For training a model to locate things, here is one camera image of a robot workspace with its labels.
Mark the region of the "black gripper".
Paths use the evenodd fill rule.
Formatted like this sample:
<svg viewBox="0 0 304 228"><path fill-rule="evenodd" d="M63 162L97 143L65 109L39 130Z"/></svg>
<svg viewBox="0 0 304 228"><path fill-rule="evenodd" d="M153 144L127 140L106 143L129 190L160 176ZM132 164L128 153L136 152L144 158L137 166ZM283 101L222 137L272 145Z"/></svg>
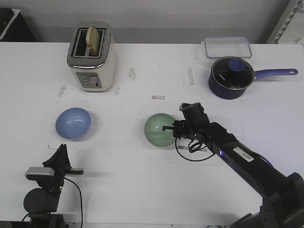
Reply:
<svg viewBox="0 0 304 228"><path fill-rule="evenodd" d="M174 121L172 126L163 126L162 130L173 130L175 138L197 139L197 127L194 122L187 120Z"/></svg>
<svg viewBox="0 0 304 228"><path fill-rule="evenodd" d="M45 181L38 181L39 187L46 190L60 190L64 185L66 175L83 175L84 169L72 168L67 153L67 145L61 144L50 159L42 162L44 167L55 171L54 177Z"/></svg>

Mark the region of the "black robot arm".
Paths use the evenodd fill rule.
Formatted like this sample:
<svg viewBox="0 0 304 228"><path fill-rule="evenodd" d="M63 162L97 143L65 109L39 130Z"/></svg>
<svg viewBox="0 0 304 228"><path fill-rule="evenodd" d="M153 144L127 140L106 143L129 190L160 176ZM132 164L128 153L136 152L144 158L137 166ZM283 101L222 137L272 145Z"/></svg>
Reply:
<svg viewBox="0 0 304 228"><path fill-rule="evenodd" d="M304 180L296 172L285 176L262 155L250 150L206 114L185 115L163 130L173 131L175 138L197 140L219 156L259 195L260 211L247 214L232 228L302 228L304 226Z"/></svg>
<svg viewBox="0 0 304 228"><path fill-rule="evenodd" d="M61 144L50 159L42 163L42 167L29 167L25 177L36 181L38 188L29 191L23 201L27 216L30 218L29 228L68 228L62 214L57 214L60 195L67 180L67 174L82 175L83 169L72 168L67 145Z"/></svg>

